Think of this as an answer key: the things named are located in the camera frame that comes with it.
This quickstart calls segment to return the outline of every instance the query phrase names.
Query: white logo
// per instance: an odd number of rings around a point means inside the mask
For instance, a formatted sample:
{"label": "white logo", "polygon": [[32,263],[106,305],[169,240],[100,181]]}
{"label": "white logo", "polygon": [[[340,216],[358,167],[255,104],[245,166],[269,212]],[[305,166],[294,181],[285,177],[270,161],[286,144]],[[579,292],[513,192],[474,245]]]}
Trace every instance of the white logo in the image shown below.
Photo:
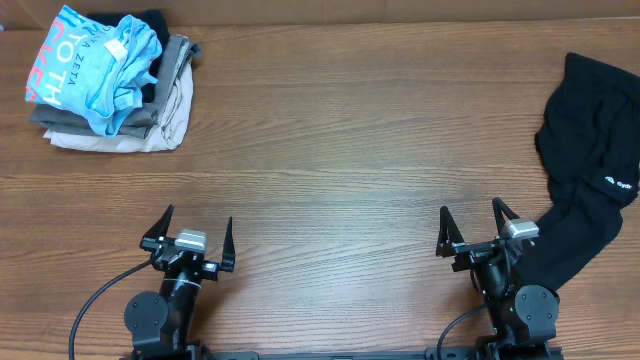
{"label": "white logo", "polygon": [[613,178],[611,176],[607,176],[604,179],[607,180],[608,182],[614,184],[614,185],[618,185],[622,189],[631,190],[631,185],[625,184],[625,183],[623,183],[621,181],[616,182],[615,180],[613,180]]}

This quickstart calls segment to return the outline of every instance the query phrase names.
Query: folded black garment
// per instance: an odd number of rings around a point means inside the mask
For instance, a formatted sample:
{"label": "folded black garment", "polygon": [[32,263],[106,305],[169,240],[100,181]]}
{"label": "folded black garment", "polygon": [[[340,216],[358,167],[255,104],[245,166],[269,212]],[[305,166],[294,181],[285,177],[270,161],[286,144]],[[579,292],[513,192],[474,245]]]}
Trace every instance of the folded black garment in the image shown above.
{"label": "folded black garment", "polygon": [[[162,16],[162,13],[159,10],[147,10],[138,14],[127,14],[127,13],[95,13],[89,14],[87,17],[91,20],[97,21],[103,25],[109,26],[118,26],[120,20],[127,15],[133,15],[138,19],[144,21],[149,25],[149,27],[156,32],[158,36],[158,41],[160,41],[160,45],[162,46],[162,54],[158,56],[153,62],[151,62],[151,66],[149,67],[149,74],[153,77],[158,76],[158,70],[160,69],[160,63],[162,62],[162,56],[164,55],[164,50],[167,48],[167,43],[169,42],[169,29],[167,28],[167,21]],[[155,85],[154,84],[146,84],[142,88],[142,101],[146,103],[153,102],[155,98]]]}
{"label": "folded black garment", "polygon": [[515,266],[525,283],[557,290],[618,235],[638,196],[640,78],[569,53],[535,140],[553,207]]}

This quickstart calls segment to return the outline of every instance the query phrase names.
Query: wooden table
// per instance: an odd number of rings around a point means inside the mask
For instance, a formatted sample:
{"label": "wooden table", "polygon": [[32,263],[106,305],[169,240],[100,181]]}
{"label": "wooden table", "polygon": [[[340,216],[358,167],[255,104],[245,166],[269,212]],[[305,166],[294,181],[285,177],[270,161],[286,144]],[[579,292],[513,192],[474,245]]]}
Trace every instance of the wooden table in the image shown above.
{"label": "wooden table", "polygon": [[[234,217],[237,270],[208,283],[192,334],[217,351],[423,350],[480,303],[434,254],[448,205],[470,242],[495,234],[501,196],[551,205],[533,145],[575,51],[640,73],[640,20],[176,28],[201,43],[175,152],[61,150],[27,122],[24,84],[44,32],[0,33],[0,359],[65,359],[71,324],[104,282],[144,261],[145,230],[209,234]],[[640,358],[640,202],[560,291],[567,359]],[[123,309],[151,269],[83,320],[78,359],[131,349]],[[469,319],[447,344],[490,332]]]}

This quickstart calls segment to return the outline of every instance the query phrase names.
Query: stack of folded clothes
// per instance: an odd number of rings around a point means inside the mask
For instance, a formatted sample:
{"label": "stack of folded clothes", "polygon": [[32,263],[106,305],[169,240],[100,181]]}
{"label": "stack of folded clothes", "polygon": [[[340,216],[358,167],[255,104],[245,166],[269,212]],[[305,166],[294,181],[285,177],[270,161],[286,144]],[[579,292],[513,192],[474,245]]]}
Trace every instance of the stack of folded clothes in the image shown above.
{"label": "stack of folded clothes", "polygon": [[51,144],[102,152],[173,150],[193,95],[200,47],[171,35],[162,14],[93,14],[62,8],[27,81],[29,121]]}

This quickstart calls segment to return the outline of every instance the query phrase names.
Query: gray cloth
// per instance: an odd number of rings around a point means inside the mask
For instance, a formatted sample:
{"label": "gray cloth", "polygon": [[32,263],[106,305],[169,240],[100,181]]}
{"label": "gray cloth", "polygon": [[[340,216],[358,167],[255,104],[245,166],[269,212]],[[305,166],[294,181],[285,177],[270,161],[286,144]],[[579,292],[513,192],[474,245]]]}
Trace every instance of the gray cloth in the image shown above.
{"label": "gray cloth", "polygon": [[[200,56],[201,50],[197,43],[192,43],[184,36],[171,35],[158,70],[156,96],[153,102],[144,103],[141,108],[134,110],[125,119],[118,135],[130,135],[144,139],[151,127],[157,125],[158,118],[167,103],[171,86],[176,77],[182,73],[187,60]],[[29,116],[29,121],[56,132],[98,136],[82,116],[49,105],[37,105]]]}

